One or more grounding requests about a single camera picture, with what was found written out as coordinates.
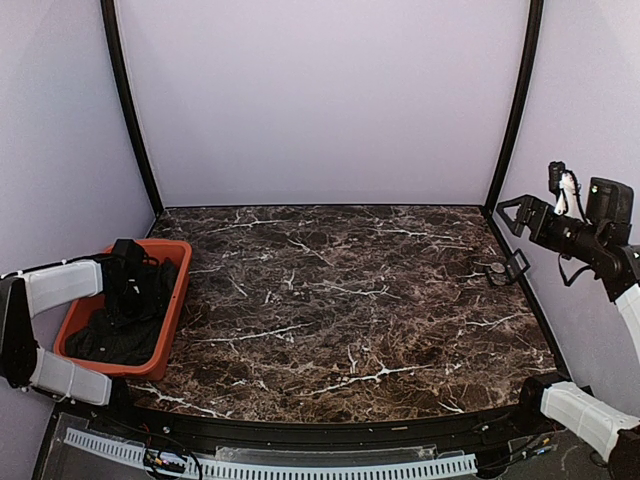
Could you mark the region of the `black brooch stand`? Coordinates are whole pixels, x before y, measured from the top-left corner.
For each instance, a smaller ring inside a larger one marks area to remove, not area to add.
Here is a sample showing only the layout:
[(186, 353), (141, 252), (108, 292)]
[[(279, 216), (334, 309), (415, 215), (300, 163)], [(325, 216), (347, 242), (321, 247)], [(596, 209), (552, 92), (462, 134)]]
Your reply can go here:
[(505, 267), (503, 276), (485, 277), (488, 283), (493, 287), (509, 286), (517, 283), (531, 268), (530, 262), (521, 249), (517, 249), (502, 264)]

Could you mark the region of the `orange plastic bin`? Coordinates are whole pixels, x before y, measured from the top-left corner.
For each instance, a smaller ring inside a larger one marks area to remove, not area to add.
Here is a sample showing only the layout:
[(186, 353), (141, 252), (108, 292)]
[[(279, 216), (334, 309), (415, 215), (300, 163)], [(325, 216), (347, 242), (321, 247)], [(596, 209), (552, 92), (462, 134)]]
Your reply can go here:
[(113, 294), (71, 304), (54, 352), (113, 376), (159, 380), (164, 376), (187, 287), (192, 248), (185, 241), (137, 242), (148, 257), (140, 287), (145, 304), (124, 313)]

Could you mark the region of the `black frame post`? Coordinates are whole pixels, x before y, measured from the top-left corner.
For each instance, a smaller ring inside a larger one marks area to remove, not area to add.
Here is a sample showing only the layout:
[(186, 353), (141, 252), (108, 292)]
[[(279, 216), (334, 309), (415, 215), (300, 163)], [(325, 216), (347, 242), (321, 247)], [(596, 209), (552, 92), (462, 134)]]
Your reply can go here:
[(121, 113), (124, 118), (136, 165), (141, 176), (147, 198), (151, 205), (154, 217), (157, 218), (163, 213), (164, 205), (152, 171), (151, 162), (149, 160), (136, 107), (134, 105), (118, 25), (116, 2), (114, 0), (101, 0), (100, 9), (112, 75), (116, 85)]
[(514, 87), (513, 99), (496, 166), (484, 202), (484, 211), (489, 217), (493, 216), (497, 208), (524, 115), (529, 86), (535, 65), (543, 11), (543, 0), (531, 0), (529, 2), (522, 55)]

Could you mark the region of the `black front rail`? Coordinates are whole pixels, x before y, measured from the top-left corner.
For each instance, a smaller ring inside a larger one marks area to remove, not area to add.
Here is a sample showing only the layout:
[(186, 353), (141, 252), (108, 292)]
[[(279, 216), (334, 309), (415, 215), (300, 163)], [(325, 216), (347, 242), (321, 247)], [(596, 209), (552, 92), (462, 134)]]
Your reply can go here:
[(524, 417), (515, 406), (471, 414), (405, 421), (344, 424), (287, 424), (215, 419), (130, 407), (114, 413), (105, 408), (62, 404), (69, 414), (101, 433), (148, 437), (161, 445), (168, 438), (194, 452), (220, 447), (298, 451), (363, 451), (435, 445), (439, 451), (471, 452), (500, 448), (511, 440), (562, 429), (542, 416)]

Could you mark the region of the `black pinstriped shirt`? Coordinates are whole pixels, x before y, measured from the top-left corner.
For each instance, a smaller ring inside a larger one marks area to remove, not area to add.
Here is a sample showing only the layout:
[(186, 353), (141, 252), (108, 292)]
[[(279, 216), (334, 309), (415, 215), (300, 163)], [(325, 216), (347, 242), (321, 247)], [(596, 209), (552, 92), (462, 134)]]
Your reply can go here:
[(150, 320), (112, 325), (103, 307), (91, 312), (88, 324), (65, 340), (70, 357), (108, 364), (140, 366), (151, 359), (164, 323), (179, 269), (166, 258), (147, 261), (159, 266), (158, 313)]

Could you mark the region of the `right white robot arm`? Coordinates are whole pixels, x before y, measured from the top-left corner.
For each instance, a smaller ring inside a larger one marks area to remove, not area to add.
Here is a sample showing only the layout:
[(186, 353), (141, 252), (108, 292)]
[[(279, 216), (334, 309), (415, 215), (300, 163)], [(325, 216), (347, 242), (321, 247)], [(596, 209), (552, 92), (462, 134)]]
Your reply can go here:
[[(497, 204), (512, 235), (530, 232), (529, 283), (559, 347), (570, 381), (528, 396), (510, 413), (521, 434), (534, 432), (549, 412), (588, 439), (615, 479), (639, 476), (639, 246), (629, 238), (633, 192), (592, 191), (588, 202), (562, 209), (532, 195)], [(581, 426), (579, 412), (564, 415), (570, 392), (590, 386), (594, 403), (620, 420)]]

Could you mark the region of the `right black frame post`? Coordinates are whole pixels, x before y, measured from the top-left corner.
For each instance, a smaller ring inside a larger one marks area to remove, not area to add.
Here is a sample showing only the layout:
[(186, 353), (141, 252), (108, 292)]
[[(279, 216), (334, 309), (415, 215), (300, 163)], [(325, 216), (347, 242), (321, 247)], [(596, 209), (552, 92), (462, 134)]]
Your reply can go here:
[(489, 217), (493, 216), (497, 208), (524, 115), (529, 86), (535, 65), (543, 11), (543, 0), (531, 0), (529, 2), (522, 55), (514, 87), (513, 99), (496, 166), (484, 202), (484, 211)]

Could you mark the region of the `left black frame post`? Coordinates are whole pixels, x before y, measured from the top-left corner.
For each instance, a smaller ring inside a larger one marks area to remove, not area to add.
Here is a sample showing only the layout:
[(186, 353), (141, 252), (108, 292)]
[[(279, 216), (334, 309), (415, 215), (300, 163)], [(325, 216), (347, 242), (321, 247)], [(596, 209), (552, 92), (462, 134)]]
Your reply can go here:
[(134, 105), (118, 25), (116, 2), (114, 0), (101, 0), (100, 9), (112, 75), (116, 85), (121, 113), (124, 118), (136, 165), (141, 176), (147, 198), (151, 205), (154, 217), (157, 218), (163, 213), (164, 205), (152, 171), (151, 162), (149, 160), (136, 107)]

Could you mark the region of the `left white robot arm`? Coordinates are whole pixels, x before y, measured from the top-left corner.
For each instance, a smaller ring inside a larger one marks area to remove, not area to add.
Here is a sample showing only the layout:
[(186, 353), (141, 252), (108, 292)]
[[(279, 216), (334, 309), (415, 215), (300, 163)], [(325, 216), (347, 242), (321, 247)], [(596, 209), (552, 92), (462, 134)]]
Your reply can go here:
[(33, 327), (41, 315), (60, 326), (63, 306), (99, 296), (102, 319), (113, 329), (161, 318), (168, 298), (160, 265), (146, 254), (96, 254), (2, 275), (1, 377), (13, 389), (103, 406), (103, 421), (120, 436), (131, 436), (141, 427), (141, 415), (124, 399), (111, 398), (112, 379), (48, 350)]

